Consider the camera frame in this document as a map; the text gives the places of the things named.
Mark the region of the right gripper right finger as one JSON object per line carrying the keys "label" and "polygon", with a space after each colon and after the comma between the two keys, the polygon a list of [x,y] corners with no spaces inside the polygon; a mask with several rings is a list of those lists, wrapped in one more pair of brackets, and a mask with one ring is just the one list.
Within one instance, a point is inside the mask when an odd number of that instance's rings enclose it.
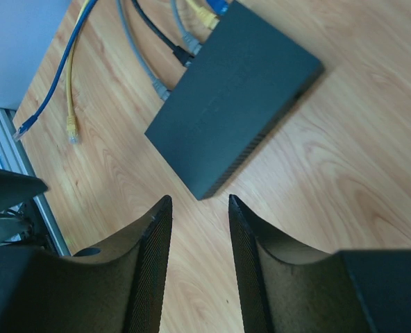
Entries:
{"label": "right gripper right finger", "polygon": [[228,219],[245,332],[411,332],[411,250],[325,253],[236,195]]}

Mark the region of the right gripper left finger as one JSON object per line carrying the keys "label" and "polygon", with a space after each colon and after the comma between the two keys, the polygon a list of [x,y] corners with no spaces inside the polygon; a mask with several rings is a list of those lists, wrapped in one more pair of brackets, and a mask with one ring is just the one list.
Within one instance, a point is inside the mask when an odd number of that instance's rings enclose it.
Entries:
{"label": "right gripper left finger", "polygon": [[158,332],[172,200],[72,256],[0,246],[0,332]]}

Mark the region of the black network switch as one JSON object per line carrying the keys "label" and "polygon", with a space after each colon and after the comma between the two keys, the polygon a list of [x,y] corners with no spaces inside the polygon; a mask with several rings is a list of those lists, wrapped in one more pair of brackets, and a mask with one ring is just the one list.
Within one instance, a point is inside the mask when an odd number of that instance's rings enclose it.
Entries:
{"label": "black network switch", "polygon": [[324,72],[232,2],[145,134],[192,195],[213,196]]}

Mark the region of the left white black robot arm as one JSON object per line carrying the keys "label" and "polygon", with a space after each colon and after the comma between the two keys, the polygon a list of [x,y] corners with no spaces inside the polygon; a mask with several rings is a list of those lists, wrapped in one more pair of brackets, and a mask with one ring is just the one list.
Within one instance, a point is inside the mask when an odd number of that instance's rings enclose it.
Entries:
{"label": "left white black robot arm", "polygon": [[10,210],[47,190],[39,178],[0,169],[0,244],[31,226],[19,212]]}

